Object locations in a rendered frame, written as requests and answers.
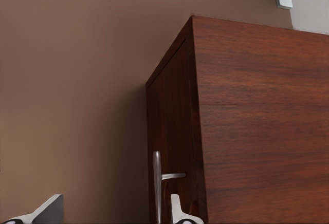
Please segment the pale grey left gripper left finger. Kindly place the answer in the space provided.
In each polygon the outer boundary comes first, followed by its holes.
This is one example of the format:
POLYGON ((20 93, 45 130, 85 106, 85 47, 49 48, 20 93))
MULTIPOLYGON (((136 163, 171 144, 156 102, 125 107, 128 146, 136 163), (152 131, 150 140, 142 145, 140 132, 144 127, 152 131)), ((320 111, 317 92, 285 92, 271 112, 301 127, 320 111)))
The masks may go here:
POLYGON ((62 224, 64 218, 64 196, 54 194, 34 212, 14 217, 1 224, 62 224))

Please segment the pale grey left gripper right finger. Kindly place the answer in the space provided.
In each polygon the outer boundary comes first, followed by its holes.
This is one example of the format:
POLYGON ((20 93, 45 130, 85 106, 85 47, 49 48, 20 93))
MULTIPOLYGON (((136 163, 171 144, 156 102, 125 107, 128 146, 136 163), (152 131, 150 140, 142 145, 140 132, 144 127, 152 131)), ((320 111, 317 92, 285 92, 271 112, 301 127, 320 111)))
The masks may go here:
POLYGON ((172 224, 203 224, 201 218, 182 211, 178 194, 171 194, 171 219, 172 224))

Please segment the dark wood drawer cabinet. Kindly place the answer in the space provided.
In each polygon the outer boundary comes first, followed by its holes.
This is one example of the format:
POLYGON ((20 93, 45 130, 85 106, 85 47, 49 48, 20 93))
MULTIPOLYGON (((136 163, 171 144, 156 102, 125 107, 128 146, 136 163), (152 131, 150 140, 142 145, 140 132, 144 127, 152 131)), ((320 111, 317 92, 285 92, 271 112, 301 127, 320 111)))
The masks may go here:
MULTIPOLYGON (((329 224, 329 35, 192 16, 187 44, 198 214, 210 224, 329 224)), ((163 174, 153 153, 156 223, 163 174)))

